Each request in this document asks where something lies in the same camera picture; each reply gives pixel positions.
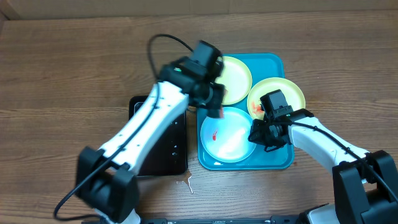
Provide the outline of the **green orange sponge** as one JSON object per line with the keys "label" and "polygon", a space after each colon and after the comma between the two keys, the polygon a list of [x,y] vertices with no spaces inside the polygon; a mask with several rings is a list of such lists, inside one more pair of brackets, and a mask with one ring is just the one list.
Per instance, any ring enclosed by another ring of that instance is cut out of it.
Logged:
{"label": "green orange sponge", "polygon": [[227,90],[215,91],[210,102],[207,104],[207,117],[222,118],[223,115],[223,99]]}

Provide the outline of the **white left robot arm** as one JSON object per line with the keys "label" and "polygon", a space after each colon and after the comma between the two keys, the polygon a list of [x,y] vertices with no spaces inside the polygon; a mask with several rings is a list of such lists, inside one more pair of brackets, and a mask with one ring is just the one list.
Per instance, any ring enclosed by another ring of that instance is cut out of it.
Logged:
{"label": "white left robot arm", "polygon": [[96,210],[100,223],[138,223],[137,175],[158,139],[189,106],[220,117],[224,86],[215,80],[223,64],[196,62],[163,66],[159,81],[127,124],[98,150],[85,147],[78,157],[77,197]]}

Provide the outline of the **light blue plate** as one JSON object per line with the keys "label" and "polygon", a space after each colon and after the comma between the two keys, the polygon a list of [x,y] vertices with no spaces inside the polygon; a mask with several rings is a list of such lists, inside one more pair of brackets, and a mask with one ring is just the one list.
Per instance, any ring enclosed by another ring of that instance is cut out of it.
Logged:
{"label": "light blue plate", "polygon": [[205,151],[214,159],[234,163],[249,157],[256,144],[248,141],[252,118],[245,111],[225,107],[222,118],[204,119],[200,128],[200,140]]}

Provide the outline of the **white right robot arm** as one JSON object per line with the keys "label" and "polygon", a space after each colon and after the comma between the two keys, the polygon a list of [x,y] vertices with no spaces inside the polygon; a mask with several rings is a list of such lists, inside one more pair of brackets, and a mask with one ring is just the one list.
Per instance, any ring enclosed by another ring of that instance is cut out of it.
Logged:
{"label": "white right robot arm", "polygon": [[386,151],[350,144],[305,109],[255,119],[248,140],[266,152],[293,145],[331,174],[334,202],[304,211],[297,223],[397,223],[397,167]]}

